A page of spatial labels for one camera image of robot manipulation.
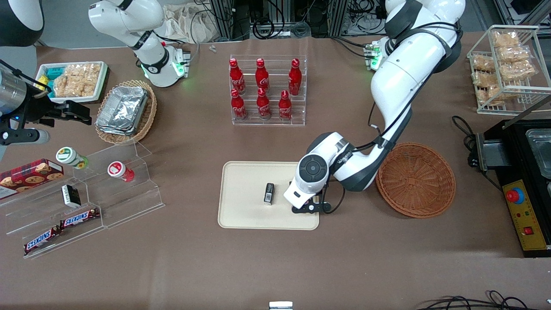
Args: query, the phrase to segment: cookie box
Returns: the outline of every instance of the cookie box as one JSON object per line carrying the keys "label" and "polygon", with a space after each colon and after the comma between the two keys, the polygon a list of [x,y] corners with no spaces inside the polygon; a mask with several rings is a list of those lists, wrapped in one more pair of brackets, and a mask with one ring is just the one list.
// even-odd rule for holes
{"label": "cookie box", "polygon": [[14,168],[0,174],[0,200],[59,178],[63,167],[45,158]]}

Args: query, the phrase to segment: blue package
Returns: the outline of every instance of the blue package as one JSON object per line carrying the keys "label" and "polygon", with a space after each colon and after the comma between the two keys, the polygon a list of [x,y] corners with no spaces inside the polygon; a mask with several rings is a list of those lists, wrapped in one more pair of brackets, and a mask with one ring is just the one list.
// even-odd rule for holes
{"label": "blue package", "polygon": [[60,75],[62,75],[64,71],[65,71],[65,68],[49,68],[46,71],[46,77],[48,79],[54,80]]}
{"label": "blue package", "polygon": [[49,81],[48,86],[52,89],[52,91],[50,93],[48,93],[48,97],[55,98],[56,94],[53,92],[53,81]]}

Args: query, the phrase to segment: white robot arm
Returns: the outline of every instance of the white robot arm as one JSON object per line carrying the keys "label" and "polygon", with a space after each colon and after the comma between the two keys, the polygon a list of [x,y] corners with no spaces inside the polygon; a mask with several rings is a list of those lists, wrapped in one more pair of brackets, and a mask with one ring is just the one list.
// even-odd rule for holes
{"label": "white robot arm", "polygon": [[369,155],[337,132],[316,138],[284,193],[297,209],[323,189],[330,175],[349,191],[365,190],[411,118],[411,101],[432,73],[452,64],[461,52],[460,32],[453,23],[463,14],[464,0],[387,0],[386,8],[389,36],[375,42],[383,57],[371,81],[385,129]]}
{"label": "white robot arm", "polygon": [[128,45],[142,63],[146,77],[168,87],[185,75],[181,49],[163,46],[153,29],[163,24],[164,12],[156,0],[107,0],[92,4],[88,18],[101,33]]}

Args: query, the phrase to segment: small jar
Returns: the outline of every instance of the small jar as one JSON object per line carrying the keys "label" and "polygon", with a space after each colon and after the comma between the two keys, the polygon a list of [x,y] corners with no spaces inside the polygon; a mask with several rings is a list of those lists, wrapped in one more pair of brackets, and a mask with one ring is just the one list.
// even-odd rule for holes
{"label": "small jar", "polygon": [[121,162],[112,162],[107,168],[107,173],[113,178],[130,182],[134,179],[134,171]]}
{"label": "small jar", "polygon": [[56,159],[58,162],[70,165],[75,169],[84,169],[88,165],[88,159],[85,156],[80,155],[72,147],[62,147],[57,151]]}

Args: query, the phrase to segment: yellow control panel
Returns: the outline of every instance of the yellow control panel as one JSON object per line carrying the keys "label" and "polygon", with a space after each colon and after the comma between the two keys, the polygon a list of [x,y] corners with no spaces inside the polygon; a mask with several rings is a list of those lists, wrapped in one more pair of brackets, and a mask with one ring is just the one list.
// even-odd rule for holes
{"label": "yellow control panel", "polygon": [[503,193],[522,249],[525,251],[545,250],[547,245],[530,199],[526,194],[524,182],[518,180],[503,186]]}

